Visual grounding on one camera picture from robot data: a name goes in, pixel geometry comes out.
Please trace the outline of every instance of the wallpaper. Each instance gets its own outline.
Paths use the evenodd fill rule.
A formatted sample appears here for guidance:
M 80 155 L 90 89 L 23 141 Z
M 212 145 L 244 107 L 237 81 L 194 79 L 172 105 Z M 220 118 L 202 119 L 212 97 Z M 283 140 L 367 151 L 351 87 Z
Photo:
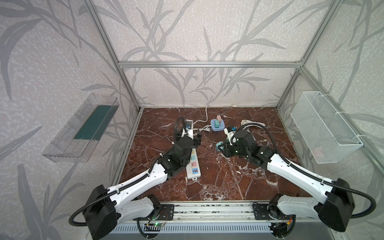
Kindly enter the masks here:
M 143 106 L 276 106 L 293 68 L 135 68 L 125 75 Z
M 0 239 L 79 239 L 68 217 L 110 184 L 137 114 L 81 3 L 0 1 Z M 90 93 L 120 103 L 91 158 L 43 157 Z
M 342 4 L 306 68 L 341 105 L 352 120 L 383 152 L 384 115 L 383 30 L 384 1 L 347 1 Z M 317 164 L 299 129 L 290 116 L 303 91 L 314 91 L 299 77 L 279 109 L 288 135 L 301 163 L 309 170 L 368 193 L 377 202 L 376 210 L 363 218 L 351 219 L 346 233 L 351 240 L 378 240 L 384 235 L 384 178 L 358 149 L 338 163 Z M 354 213 L 365 210 L 369 201 L 354 195 Z
M 383 3 L 345 1 L 306 64 L 382 154 Z
M 297 61 L 331 0 L 95 0 L 120 61 Z M 292 69 L 125 69 L 142 106 L 275 106 Z

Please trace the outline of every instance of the table surface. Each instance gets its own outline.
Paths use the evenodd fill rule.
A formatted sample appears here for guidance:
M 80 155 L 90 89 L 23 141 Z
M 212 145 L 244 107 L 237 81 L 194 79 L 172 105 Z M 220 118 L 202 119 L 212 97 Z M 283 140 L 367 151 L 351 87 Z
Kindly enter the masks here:
M 195 128 L 204 127 L 220 114 L 226 126 L 240 127 L 243 119 L 266 124 L 285 157 L 299 163 L 283 124 L 275 108 L 208 108 L 208 122 L 198 122 Z M 124 182 L 149 168 L 151 162 L 172 147 L 174 123 L 179 116 L 191 120 L 206 120 L 205 108 L 145 108 L 134 137 L 120 182 Z M 251 127 L 259 145 L 273 148 L 267 133 Z M 227 159 L 217 152 L 216 143 L 224 141 L 220 132 L 202 132 L 201 145 L 196 149 L 201 177 L 188 180 L 185 170 L 165 183 L 142 195 L 154 194 L 160 201 L 199 200 L 270 200 L 276 193 L 290 196 L 309 196 L 288 180 L 248 163 L 245 159 Z

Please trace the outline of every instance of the white power strip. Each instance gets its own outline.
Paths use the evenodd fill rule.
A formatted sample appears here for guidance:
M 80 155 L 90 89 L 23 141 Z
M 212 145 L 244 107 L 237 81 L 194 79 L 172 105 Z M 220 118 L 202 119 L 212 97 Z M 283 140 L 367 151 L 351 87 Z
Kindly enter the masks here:
M 187 126 L 189 126 L 189 129 L 187 130 L 188 136 L 193 139 L 193 121 L 186 120 L 186 122 Z M 198 177 L 201 177 L 199 161 L 197 160 L 195 148 L 192 149 L 191 159 L 185 169 L 187 171 L 188 179 L 197 180 Z

